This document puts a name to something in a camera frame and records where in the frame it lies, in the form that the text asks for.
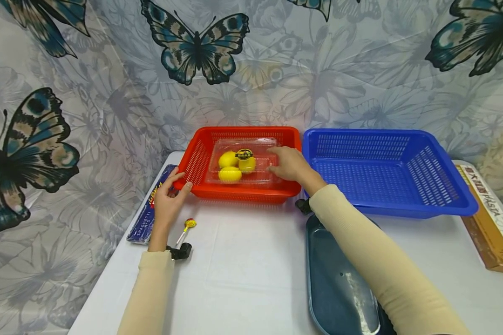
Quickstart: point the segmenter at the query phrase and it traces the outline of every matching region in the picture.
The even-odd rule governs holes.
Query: lemon
[[[234,151],[224,152],[224,154],[220,156],[220,159],[218,160],[218,165],[220,166],[220,169],[223,169],[224,167],[227,166],[237,166],[238,158],[235,157],[235,155],[237,155],[237,153]]]
[[[255,158],[250,157],[247,160],[238,160],[238,168],[244,174],[254,172],[255,171]]]
[[[234,184],[242,178],[242,172],[237,167],[226,166],[219,171],[218,177],[224,184]]]

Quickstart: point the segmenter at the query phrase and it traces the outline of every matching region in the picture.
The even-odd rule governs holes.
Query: blue plastic basket
[[[425,131],[311,129],[302,151],[362,213],[427,219],[478,210],[445,150]]]

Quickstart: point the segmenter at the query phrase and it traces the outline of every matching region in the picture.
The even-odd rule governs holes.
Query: white table
[[[182,155],[173,152],[164,167]],[[236,207],[190,197],[170,243],[189,217],[198,222],[186,239],[193,250],[176,263],[164,335],[318,334],[307,304],[307,218],[294,201]],[[503,274],[484,268],[460,218],[371,218],[445,294],[473,335],[503,335]],[[125,236],[69,335],[116,334],[146,250]]]

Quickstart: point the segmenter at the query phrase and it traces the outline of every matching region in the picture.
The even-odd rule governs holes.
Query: floral backdrop
[[[0,0],[0,334],[65,334],[202,126],[420,128],[503,201],[503,0]]]

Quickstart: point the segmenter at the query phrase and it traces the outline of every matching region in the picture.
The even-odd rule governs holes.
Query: brown pasta box
[[[477,213],[462,221],[486,268],[503,272],[503,204],[473,166],[456,168],[479,204]]]

